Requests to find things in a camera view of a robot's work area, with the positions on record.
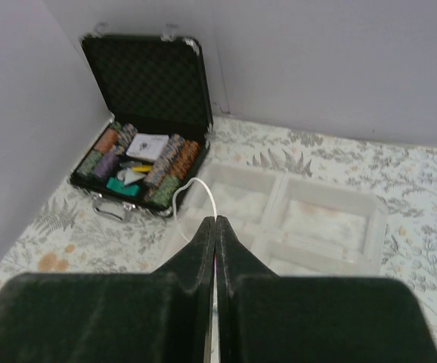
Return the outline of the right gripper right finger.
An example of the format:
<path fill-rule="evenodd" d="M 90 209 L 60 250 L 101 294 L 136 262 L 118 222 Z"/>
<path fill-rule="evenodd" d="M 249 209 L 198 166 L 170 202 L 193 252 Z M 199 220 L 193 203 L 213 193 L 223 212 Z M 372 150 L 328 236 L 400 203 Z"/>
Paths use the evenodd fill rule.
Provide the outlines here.
<path fill-rule="evenodd" d="M 216 220 L 223 362 L 437 362 L 417 298 L 391 278 L 281 277 Z"/>

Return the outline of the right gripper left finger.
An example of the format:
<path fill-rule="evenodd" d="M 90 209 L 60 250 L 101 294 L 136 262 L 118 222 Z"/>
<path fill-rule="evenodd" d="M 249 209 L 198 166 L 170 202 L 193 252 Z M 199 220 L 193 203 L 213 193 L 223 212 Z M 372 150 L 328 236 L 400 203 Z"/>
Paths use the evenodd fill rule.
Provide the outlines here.
<path fill-rule="evenodd" d="M 208 362 L 215 220 L 149 274 L 39 274 L 0 290 L 0 362 Z"/>

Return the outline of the white compartment tray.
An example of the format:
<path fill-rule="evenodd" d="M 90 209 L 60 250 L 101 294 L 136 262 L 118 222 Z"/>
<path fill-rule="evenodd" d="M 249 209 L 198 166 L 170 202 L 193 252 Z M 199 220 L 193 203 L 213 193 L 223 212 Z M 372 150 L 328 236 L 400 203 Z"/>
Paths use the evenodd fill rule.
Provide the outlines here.
<path fill-rule="evenodd" d="M 164 264 L 214 211 L 279 275 L 380 273 L 388 211 L 371 193 L 300 175 L 211 162 L 188 190 L 165 243 Z"/>

